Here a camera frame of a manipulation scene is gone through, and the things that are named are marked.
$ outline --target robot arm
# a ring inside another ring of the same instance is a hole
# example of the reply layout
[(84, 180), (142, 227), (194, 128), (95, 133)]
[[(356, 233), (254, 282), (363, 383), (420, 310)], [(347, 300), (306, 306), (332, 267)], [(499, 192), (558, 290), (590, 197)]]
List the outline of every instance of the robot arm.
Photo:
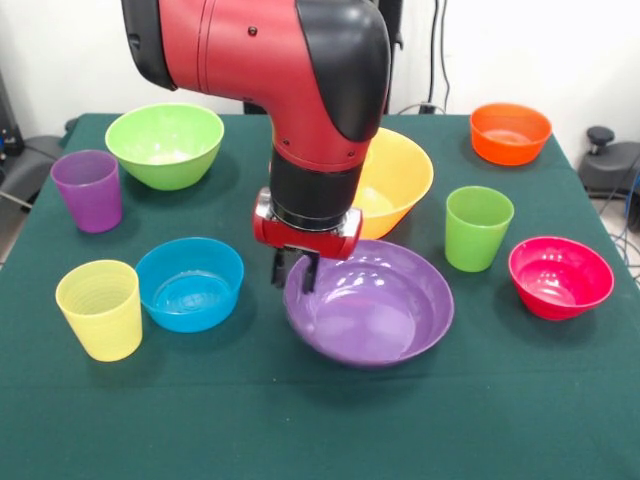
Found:
[(122, 0), (132, 56), (149, 81), (262, 106), (273, 123), (269, 188), (256, 238), (277, 249), (348, 257), (351, 208), (381, 121), (390, 70), (384, 20), (368, 0)]

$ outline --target yellow cup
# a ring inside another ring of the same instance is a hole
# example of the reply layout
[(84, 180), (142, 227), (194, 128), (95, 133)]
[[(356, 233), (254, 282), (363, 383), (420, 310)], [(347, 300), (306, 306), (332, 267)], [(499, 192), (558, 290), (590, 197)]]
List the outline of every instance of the yellow cup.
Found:
[(58, 284), (56, 302), (95, 360), (121, 360), (142, 342), (138, 275), (126, 263), (98, 260), (71, 270)]

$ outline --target green bowl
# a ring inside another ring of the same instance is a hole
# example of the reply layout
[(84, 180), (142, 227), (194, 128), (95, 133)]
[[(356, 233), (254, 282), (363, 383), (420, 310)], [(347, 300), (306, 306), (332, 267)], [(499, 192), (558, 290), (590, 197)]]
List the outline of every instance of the green bowl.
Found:
[(167, 103), (119, 117), (105, 136), (122, 168), (157, 190), (180, 190), (197, 183), (220, 149), (224, 124), (196, 105)]

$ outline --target orange bowl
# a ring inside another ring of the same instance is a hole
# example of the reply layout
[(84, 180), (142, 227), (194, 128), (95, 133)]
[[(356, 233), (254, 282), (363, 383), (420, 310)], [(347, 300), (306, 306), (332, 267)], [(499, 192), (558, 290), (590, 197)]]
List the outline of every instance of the orange bowl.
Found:
[(362, 210), (360, 238), (389, 233), (422, 199), (433, 183), (433, 165), (415, 142), (378, 129), (367, 152), (353, 206)]
[(551, 123), (522, 105), (493, 103), (471, 115), (471, 144), (486, 161), (506, 167), (536, 159), (551, 136)]

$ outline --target green tablecloth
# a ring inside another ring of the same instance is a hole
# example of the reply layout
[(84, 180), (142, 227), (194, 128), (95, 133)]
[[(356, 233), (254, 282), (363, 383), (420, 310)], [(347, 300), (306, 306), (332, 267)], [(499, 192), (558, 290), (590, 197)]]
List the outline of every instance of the green tablecloth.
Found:
[[(110, 115), (81, 117), (68, 151), (105, 148)], [(0, 272), (0, 476), (7, 479), (640, 478), (640, 297), (552, 139), (527, 167), (471, 150), (462, 116), (390, 117), (431, 156), (434, 185), (389, 235), (450, 282), (456, 315), (433, 350), (397, 368), (356, 371), (307, 348), (269, 285), (271, 251), (251, 214), (267, 183), (270, 124), (226, 116), (210, 173), (174, 193), (123, 174), (125, 216), (80, 233), (48, 182)], [(516, 216), (494, 266), (454, 271), (443, 256), (444, 200), (496, 187)], [(529, 315), (508, 279), (520, 240), (570, 236), (614, 268), (613, 296), (552, 324)], [(220, 327), (173, 334), (145, 318), (144, 341), (115, 364), (90, 360), (54, 301), (58, 280), (97, 258), (135, 264), (191, 235), (246, 262), (239, 306)]]

